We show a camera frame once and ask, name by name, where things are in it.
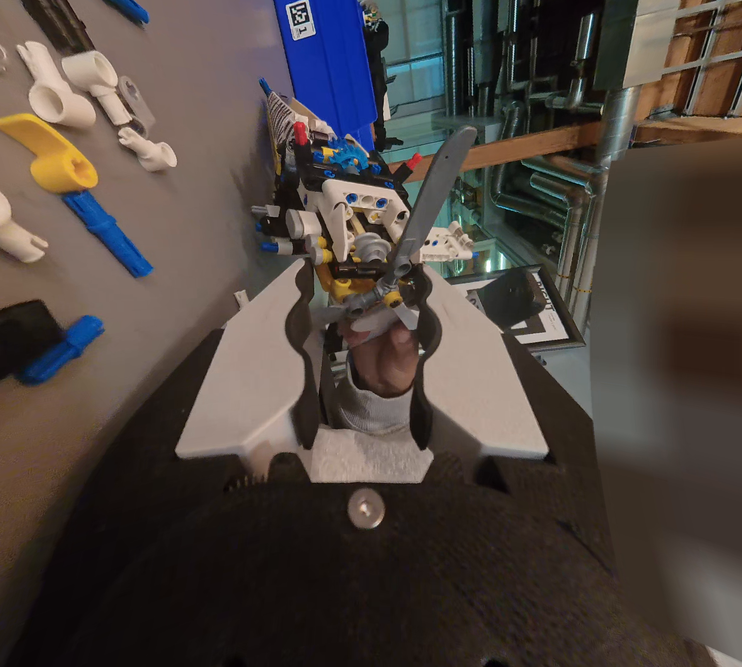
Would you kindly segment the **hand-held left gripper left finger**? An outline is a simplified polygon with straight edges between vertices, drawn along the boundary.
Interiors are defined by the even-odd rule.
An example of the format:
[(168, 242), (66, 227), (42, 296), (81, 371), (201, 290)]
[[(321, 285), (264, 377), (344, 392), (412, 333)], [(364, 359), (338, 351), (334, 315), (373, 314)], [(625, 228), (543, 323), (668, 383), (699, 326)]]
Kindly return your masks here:
[(182, 459), (309, 455), (321, 420), (306, 341), (314, 269), (296, 260), (228, 320), (175, 448)]

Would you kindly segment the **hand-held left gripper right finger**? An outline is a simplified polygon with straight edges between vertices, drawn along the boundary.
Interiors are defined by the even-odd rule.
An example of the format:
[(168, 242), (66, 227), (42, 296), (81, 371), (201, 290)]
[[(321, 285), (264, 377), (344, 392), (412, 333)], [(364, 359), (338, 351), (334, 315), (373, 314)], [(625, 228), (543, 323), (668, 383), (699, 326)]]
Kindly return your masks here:
[(410, 431), (419, 449), (462, 460), (542, 460), (548, 445), (494, 323), (427, 265), (414, 268), (420, 358)]

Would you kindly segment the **grey lego propeller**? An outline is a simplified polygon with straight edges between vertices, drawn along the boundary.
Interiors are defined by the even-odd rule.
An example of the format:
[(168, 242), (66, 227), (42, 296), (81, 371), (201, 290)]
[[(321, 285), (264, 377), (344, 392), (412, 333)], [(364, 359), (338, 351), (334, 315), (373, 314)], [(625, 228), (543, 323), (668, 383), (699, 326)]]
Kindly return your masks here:
[(426, 241), (476, 138), (477, 129), (471, 125), (463, 125), (441, 145), (433, 156), (402, 233), (386, 258), (385, 274), (371, 291), (348, 296), (340, 305), (313, 310), (312, 328), (323, 329), (345, 317), (359, 318), (366, 310), (397, 291), (400, 279), (412, 268), (411, 260)]

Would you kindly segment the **zebra striped lego plane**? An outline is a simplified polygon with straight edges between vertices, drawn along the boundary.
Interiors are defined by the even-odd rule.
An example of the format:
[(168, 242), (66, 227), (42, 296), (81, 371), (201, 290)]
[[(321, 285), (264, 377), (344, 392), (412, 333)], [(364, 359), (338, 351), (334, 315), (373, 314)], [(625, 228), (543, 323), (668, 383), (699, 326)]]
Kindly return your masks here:
[[(272, 201), (252, 208), (260, 249), (308, 259), (328, 295), (326, 307), (340, 305), (348, 296), (371, 291), (385, 274), (386, 258), (415, 204), (410, 205), (403, 183), (422, 157), (415, 154), (391, 171), (377, 152), (367, 152), (351, 135), (339, 135), (296, 99), (272, 90), (264, 78), (259, 83), (275, 162)], [(413, 268), (472, 259), (472, 240), (459, 224), (434, 224), (397, 291), (363, 316), (343, 318), (354, 329), (373, 336), (399, 320), (415, 330), (419, 307)]]

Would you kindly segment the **yellow curved lego piece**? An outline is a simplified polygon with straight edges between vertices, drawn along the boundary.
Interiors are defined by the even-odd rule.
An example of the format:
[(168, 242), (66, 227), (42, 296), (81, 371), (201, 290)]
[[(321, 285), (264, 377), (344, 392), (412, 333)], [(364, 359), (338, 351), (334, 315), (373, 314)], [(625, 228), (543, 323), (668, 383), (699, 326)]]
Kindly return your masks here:
[(82, 192), (98, 185), (93, 164), (64, 136), (30, 113), (1, 119), (1, 131), (21, 143), (35, 156), (31, 175), (48, 192)]

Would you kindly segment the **black lego beam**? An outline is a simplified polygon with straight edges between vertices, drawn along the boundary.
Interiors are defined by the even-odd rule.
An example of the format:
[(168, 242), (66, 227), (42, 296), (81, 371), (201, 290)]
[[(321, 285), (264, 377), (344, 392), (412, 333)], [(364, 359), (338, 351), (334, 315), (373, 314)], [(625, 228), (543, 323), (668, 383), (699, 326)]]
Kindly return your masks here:
[(20, 0), (26, 13), (40, 27), (54, 49), (62, 56), (81, 54), (96, 49), (85, 24), (68, 0)]

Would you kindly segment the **person's right hand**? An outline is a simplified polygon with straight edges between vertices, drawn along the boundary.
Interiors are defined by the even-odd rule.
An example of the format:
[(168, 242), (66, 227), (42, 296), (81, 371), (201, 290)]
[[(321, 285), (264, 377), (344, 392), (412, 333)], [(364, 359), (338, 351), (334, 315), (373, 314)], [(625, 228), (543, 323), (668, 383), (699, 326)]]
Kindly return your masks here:
[(349, 322), (340, 324), (340, 332), (349, 347), (349, 373), (357, 388), (384, 399), (410, 389), (419, 364), (419, 341), (403, 322), (394, 322), (373, 339), (368, 332), (353, 330)]

